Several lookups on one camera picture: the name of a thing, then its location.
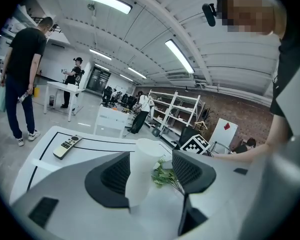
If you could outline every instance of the yellow container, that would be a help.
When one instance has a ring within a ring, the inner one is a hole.
[[[35,98],[38,98],[39,95],[40,95],[40,88],[38,88],[38,87],[34,88],[34,90],[33,90],[33,96]]]

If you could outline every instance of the green plant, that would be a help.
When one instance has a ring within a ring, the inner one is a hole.
[[[156,166],[157,168],[152,172],[152,180],[158,188],[161,188],[165,184],[170,184],[181,194],[184,194],[184,191],[177,180],[177,176],[173,169],[162,169],[162,164],[165,162],[164,159],[160,159]]]

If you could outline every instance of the black cap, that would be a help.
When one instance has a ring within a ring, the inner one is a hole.
[[[73,60],[74,60],[74,61],[80,61],[80,63],[82,63],[82,61],[83,61],[81,57],[74,58]]]

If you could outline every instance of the remote control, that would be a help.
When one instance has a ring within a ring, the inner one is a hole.
[[[78,135],[70,137],[53,151],[53,155],[60,160],[64,159],[69,150],[81,140],[82,137]]]

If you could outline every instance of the black t-shirt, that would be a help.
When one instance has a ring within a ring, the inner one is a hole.
[[[234,150],[232,150],[232,152],[236,152],[237,154],[243,153],[243,152],[246,152],[246,151],[248,151],[248,148],[247,148],[246,145],[240,145],[237,148],[235,148]]]
[[[287,16],[285,33],[279,47],[279,64],[277,75],[273,77],[273,99],[270,112],[284,117],[276,98],[287,86],[300,67],[300,31]]]
[[[37,28],[25,28],[12,40],[12,53],[7,65],[7,73],[18,82],[28,85],[31,63],[35,54],[43,55],[47,39]]]
[[[71,72],[75,72],[74,75],[68,75],[68,77],[65,80],[65,84],[75,84],[76,83],[76,77],[80,74],[81,72],[81,66],[75,66]]]

